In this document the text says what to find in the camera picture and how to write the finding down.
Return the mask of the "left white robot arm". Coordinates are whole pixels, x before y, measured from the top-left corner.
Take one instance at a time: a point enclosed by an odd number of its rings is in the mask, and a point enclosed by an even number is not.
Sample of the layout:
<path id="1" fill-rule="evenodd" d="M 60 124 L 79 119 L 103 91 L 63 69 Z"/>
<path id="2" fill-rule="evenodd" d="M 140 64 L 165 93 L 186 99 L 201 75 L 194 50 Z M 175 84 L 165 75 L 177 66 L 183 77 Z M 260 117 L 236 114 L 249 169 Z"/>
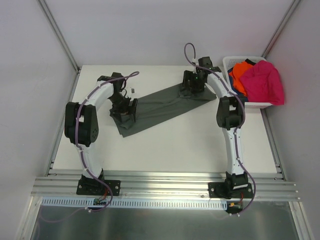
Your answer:
<path id="1" fill-rule="evenodd" d="M 80 184 L 88 187 L 93 194 L 100 194 L 106 186 L 102 164 L 94 156 L 94 143 L 99 135 L 98 110 L 106 102 L 111 102 L 110 116 L 120 124 L 136 123 L 138 100 L 122 91 L 127 81 L 139 75 L 134 71 L 123 76 L 114 72 L 111 76 L 100 76 L 94 88 L 79 102 L 68 102 L 65 106 L 64 135 L 77 149 L 82 165 Z"/>

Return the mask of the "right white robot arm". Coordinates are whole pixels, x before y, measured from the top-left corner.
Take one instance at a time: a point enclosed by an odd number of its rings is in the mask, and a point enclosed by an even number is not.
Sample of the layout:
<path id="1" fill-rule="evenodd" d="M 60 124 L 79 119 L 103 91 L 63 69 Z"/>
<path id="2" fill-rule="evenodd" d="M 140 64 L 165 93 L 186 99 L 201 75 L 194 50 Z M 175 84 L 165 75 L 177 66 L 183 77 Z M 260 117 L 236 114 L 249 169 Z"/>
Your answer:
<path id="1" fill-rule="evenodd" d="M 225 139 L 227 170 L 224 182 L 213 183 L 209 189 L 220 198 L 240 198 L 245 189 L 251 188 L 241 149 L 241 128 L 246 119 L 245 100 L 226 83 L 220 68 L 213 66 L 210 57 L 187 61 L 194 70 L 184 72 L 183 85 L 192 93 L 199 93 L 207 84 L 219 99 L 216 121 Z"/>

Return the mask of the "grey t shirt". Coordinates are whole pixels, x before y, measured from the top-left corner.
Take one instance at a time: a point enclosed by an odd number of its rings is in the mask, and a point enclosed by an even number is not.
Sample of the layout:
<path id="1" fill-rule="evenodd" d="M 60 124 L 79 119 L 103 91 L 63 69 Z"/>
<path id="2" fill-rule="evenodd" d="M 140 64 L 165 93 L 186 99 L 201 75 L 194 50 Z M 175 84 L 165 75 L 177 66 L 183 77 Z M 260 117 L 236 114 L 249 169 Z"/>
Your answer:
<path id="1" fill-rule="evenodd" d="M 118 115 L 113 109 L 110 110 L 110 116 L 119 134 L 126 138 L 185 114 L 216 98 L 216 94 L 207 87 L 202 92 L 192 93 L 181 84 L 177 84 L 138 98 L 135 121 L 130 114 Z"/>

